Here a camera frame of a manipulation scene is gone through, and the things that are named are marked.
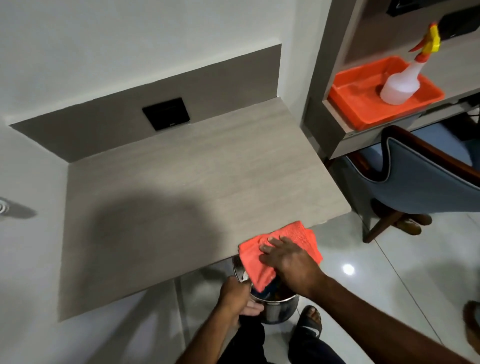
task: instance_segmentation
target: microfiber cloth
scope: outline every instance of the microfiber cloth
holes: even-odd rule
[[[260,251],[260,245],[272,246],[267,239],[269,237],[279,239],[280,236],[290,238],[296,245],[306,250],[317,264],[320,264],[323,259],[317,248],[315,234],[312,230],[306,229],[301,221],[292,222],[270,234],[257,235],[247,240],[239,245],[240,260],[258,292],[262,292],[276,275],[272,267],[260,262],[258,257],[263,254]]]

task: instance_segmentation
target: forearm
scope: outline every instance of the forearm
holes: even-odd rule
[[[311,299],[321,306],[375,363],[469,363],[441,344],[376,309],[324,276]]]
[[[216,307],[176,364],[215,364],[232,321],[228,310]]]

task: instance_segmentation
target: orange tray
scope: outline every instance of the orange tray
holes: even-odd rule
[[[445,97],[441,89],[420,74],[420,88],[402,105],[382,101],[379,94],[387,78],[407,67],[403,59],[392,56],[339,72],[328,97],[357,130],[412,114]]]

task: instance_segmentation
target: spray bottle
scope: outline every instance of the spray bottle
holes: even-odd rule
[[[421,42],[409,52],[422,48],[415,60],[400,73],[391,75],[380,92],[380,98],[387,104],[400,105],[407,101],[419,88],[418,75],[427,62],[430,55],[438,52],[440,48],[440,36],[438,35],[437,23],[431,23],[427,34]]]

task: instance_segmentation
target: spray nozzle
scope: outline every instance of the spray nozzle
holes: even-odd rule
[[[437,23],[431,23],[428,26],[427,33],[423,39],[419,44],[409,50],[409,52],[414,52],[420,48],[421,52],[415,57],[415,60],[419,63],[425,63],[432,53],[438,52],[440,48],[440,35],[438,34]]]

